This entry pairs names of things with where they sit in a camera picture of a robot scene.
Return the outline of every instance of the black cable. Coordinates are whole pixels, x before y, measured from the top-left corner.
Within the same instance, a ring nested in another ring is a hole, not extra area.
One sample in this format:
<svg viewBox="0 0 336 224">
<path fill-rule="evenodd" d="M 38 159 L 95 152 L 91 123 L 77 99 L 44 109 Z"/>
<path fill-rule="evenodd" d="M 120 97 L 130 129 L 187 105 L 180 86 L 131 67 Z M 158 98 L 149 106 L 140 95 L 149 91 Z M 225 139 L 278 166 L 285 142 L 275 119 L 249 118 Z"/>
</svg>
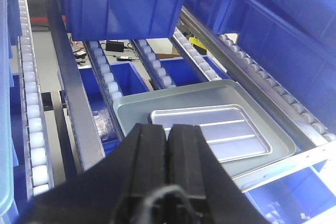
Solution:
<svg viewBox="0 0 336 224">
<path fill-rule="evenodd" d="M 197 213 L 193 206 L 191 205 L 186 192 L 179 185 L 168 185 L 156 189 L 142 200 L 142 202 L 137 207 L 134 218 L 131 220 L 131 224 L 152 224 L 154 223 L 152 217 L 152 209 L 154 204 L 164 198 L 166 195 L 174 194 L 175 197 L 179 198 L 182 201 L 186 211 L 193 218 L 194 223 L 199 223 L 201 215 Z"/>
</svg>

